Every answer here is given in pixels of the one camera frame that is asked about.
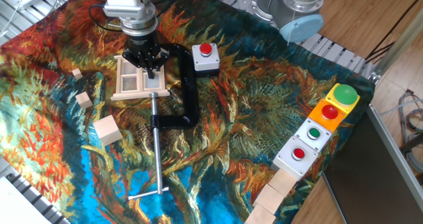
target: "colorful cloth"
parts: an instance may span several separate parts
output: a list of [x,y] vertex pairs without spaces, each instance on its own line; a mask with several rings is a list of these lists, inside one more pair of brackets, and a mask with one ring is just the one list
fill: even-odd
[[[95,26],[88,8],[105,0],[70,0],[1,47],[0,154],[72,223],[242,223],[274,172],[276,153],[335,83],[361,96],[321,156],[276,213],[290,223],[374,91],[359,75],[300,48],[278,31],[218,0],[158,6],[162,43],[219,47],[220,75],[197,79],[201,116],[191,130],[162,131],[162,196],[152,191],[155,158],[149,99],[111,101],[115,55],[123,33]],[[94,9],[101,23],[101,9]],[[76,81],[71,71],[79,68]],[[160,114],[181,113],[175,61],[166,64],[170,97]],[[82,110],[75,95],[94,106]],[[113,115],[123,139],[103,147],[93,122]]]

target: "white cable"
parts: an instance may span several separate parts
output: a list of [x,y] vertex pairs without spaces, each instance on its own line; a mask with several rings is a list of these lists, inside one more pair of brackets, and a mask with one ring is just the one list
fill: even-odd
[[289,36],[288,36],[288,44],[287,46],[289,46],[289,41],[291,40],[291,32],[292,32],[292,26],[293,26],[293,19],[295,18],[295,10],[292,14],[292,21],[291,21],[291,30],[289,31]]
[[19,1],[18,7],[16,7],[15,11],[13,12],[12,17],[9,19],[9,21],[6,23],[5,27],[0,32],[0,37],[6,35],[6,33],[9,31],[9,26],[12,22],[13,17],[15,16],[16,12],[18,11],[21,3],[22,3],[22,0]]
[[392,109],[390,109],[390,110],[388,110],[388,111],[386,111],[386,112],[382,112],[382,113],[380,114],[380,116],[385,115],[385,114],[388,114],[388,113],[390,113],[390,112],[393,112],[393,111],[395,111],[396,109],[398,109],[398,108],[402,108],[403,106],[408,105],[408,104],[413,103],[413,102],[423,102],[423,99],[416,99],[416,100],[413,100],[413,101],[410,101],[410,102],[403,103],[403,104],[398,105],[398,106],[396,106],[396,107],[394,107],[394,108],[392,108]]
[[50,9],[50,12],[48,12],[47,15],[49,15],[50,13],[52,13],[54,11],[54,9],[56,9],[56,4],[58,3],[58,0],[54,1],[53,7],[52,9]]

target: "wooden surface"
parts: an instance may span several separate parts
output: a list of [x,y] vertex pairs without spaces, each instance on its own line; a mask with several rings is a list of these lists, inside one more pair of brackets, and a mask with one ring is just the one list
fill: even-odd
[[[359,56],[366,57],[413,1],[325,0],[321,11],[325,25],[320,33]],[[394,42],[421,8],[423,8],[423,0],[420,0],[405,16],[381,47]],[[372,103],[379,113],[395,107],[398,99],[407,89],[423,98],[422,52],[423,33],[378,83]],[[417,107],[413,104],[406,106],[404,112],[408,113],[415,108]],[[386,114],[382,116],[382,119],[397,145],[401,146],[403,143],[398,111]],[[422,119],[416,119],[415,122],[423,127]],[[423,145],[414,148],[413,152],[423,161]],[[344,223],[323,179],[317,182],[293,223]]]
[[292,224],[342,224],[341,214],[335,206],[323,178],[317,181]]
[[320,33],[366,57],[413,1],[325,0],[321,9],[325,25]]

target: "wooden cube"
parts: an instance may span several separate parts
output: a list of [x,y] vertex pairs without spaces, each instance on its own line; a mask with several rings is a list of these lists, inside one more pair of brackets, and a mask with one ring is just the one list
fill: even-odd
[[281,195],[286,197],[297,182],[297,179],[288,174],[283,169],[276,172],[273,178],[268,183],[272,188],[278,191]]
[[112,115],[94,122],[93,125],[103,145],[111,144],[123,138]]
[[271,214],[275,214],[284,198],[285,196],[280,194],[269,184],[266,184],[252,206],[256,207],[258,204],[260,204]]
[[80,71],[79,69],[74,69],[74,70],[72,71],[72,74],[73,74],[73,76],[74,76],[74,78],[75,78],[76,80],[78,80],[78,79],[82,78],[82,73],[81,73],[81,71]]
[[86,109],[93,105],[90,98],[88,97],[87,92],[83,92],[75,96],[77,98],[77,101],[82,109]]
[[273,224],[275,219],[276,217],[273,216],[273,214],[271,214],[268,210],[266,210],[266,208],[260,204],[257,204],[244,224]]

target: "light wooden block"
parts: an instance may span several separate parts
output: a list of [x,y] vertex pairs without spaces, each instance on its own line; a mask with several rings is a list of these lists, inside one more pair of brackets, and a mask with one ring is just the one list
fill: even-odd
[[249,218],[244,224],[273,224],[276,217],[273,216],[266,208],[258,204],[250,213]]
[[256,207],[258,204],[260,204],[271,214],[275,214],[284,198],[284,195],[280,194],[269,184],[266,184],[252,206]]
[[82,73],[81,73],[81,71],[80,71],[79,69],[74,69],[74,70],[72,71],[72,74],[73,74],[73,76],[74,76],[74,78],[75,78],[76,80],[78,80],[78,79],[82,78]]
[[111,144],[123,138],[112,115],[94,122],[93,125],[103,145]]
[[77,101],[82,109],[86,109],[93,105],[90,98],[88,97],[87,92],[83,92],[75,96],[77,98]]
[[279,169],[268,184],[278,191],[283,197],[286,197],[296,182],[296,178],[288,174],[283,169]]

